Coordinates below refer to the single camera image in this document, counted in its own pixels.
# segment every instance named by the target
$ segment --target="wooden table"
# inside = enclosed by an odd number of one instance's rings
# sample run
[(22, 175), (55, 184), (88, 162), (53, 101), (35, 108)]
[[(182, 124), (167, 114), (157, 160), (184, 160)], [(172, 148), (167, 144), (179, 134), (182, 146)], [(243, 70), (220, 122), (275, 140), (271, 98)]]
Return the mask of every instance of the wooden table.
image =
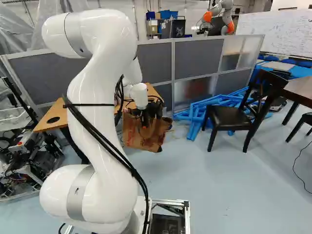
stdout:
[(283, 125), (286, 125), (299, 104), (312, 108), (312, 77), (290, 80), (281, 96), (293, 101), (292, 107), (282, 122)]
[[(156, 96), (161, 98), (161, 96), (157, 93), (154, 87), (150, 83), (146, 83), (147, 85), (147, 94), (150, 96)], [(67, 139), (68, 143), (73, 147), (76, 151), (77, 155), (81, 158), (83, 164), (88, 163), (88, 158), (84, 155), (84, 153), (78, 148), (78, 146), (74, 143), (67, 124), (67, 110), (63, 108), (64, 105), (63, 98), (57, 99), (57, 101), (53, 104), (53, 106), (48, 110), (48, 112), (43, 116), (40, 122), (34, 128), (34, 132), (46, 132), (49, 130), (60, 129)], [(123, 108), (135, 109), (136, 104), (134, 102), (124, 102)], [(115, 114), (119, 110), (120, 105), (115, 107)]]

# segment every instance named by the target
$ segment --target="plastic sheet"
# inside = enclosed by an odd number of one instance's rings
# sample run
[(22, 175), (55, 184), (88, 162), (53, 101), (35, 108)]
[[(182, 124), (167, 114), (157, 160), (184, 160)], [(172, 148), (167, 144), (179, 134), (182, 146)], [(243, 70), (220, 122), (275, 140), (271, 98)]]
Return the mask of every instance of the plastic sheet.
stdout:
[(79, 12), (88, 9), (87, 0), (40, 0), (37, 12), (37, 24), (32, 36), (31, 50), (46, 48), (42, 40), (41, 28), (49, 17), (65, 12)]
[(0, 3), (0, 55), (27, 50), (31, 45), (33, 27)]

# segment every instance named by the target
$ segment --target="table leg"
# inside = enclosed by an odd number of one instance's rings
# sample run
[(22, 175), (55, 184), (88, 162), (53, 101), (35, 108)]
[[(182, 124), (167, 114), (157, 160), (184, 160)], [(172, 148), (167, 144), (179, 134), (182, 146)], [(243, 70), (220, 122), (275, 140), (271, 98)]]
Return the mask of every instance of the table leg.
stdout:
[(284, 118), (282, 124), (286, 125), (288, 123), (288, 121), (291, 119), (291, 117), (293, 116), (293, 113), (297, 110), (299, 106), (299, 103), (294, 102), (292, 107), (290, 108), (290, 110), (288, 111), (286, 117)]
[(86, 155), (78, 148), (78, 146), (75, 144), (75, 142), (72, 139), (72, 136), (70, 135), (68, 127), (60, 128), (61, 132), (65, 136), (68, 143), (72, 146), (74, 151), (77, 153), (77, 155), (81, 158), (82, 164), (89, 164), (89, 159)]

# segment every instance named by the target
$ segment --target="dark wooden table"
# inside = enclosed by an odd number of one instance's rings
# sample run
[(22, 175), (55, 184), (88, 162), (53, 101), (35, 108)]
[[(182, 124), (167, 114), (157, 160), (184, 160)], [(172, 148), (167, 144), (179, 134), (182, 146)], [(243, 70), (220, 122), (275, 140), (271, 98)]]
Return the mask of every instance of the dark wooden table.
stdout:
[(312, 108), (312, 77), (290, 80), (281, 96), (293, 101), (292, 107), (282, 122), (283, 125), (286, 125), (299, 104)]

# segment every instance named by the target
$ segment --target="black chair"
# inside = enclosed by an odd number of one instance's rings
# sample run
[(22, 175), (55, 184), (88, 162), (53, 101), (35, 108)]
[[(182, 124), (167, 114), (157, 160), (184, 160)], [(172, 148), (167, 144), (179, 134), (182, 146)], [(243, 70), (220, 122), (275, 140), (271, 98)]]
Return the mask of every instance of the black chair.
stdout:
[[(202, 130), (205, 130), (208, 118), (210, 118), (213, 125), (208, 144), (208, 152), (211, 151), (218, 131), (248, 130), (243, 147), (243, 152), (246, 153), (251, 138), (259, 128), (271, 104), (279, 97), (280, 91), (287, 83), (288, 81), (280, 76), (260, 70), (256, 79), (249, 83), (249, 88), (239, 108), (207, 105)], [(264, 97), (266, 97), (265, 103), (261, 105)], [(250, 110), (251, 115), (248, 116), (244, 113), (245, 108)]]
[[(301, 119), (297, 123), (297, 125), (294, 127), (292, 132), (289, 134), (289, 136), (286, 139), (286, 142), (290, 142), (290, 140), (293, 138), (293, 136), (299, 131), (303, 123), (307, 123), (308, 125), (312, 126), (312, 112), (305, 113), (302, 115)], [(308, 131), (307, 136), (310, 135), (312, 132), (312, 128)]]

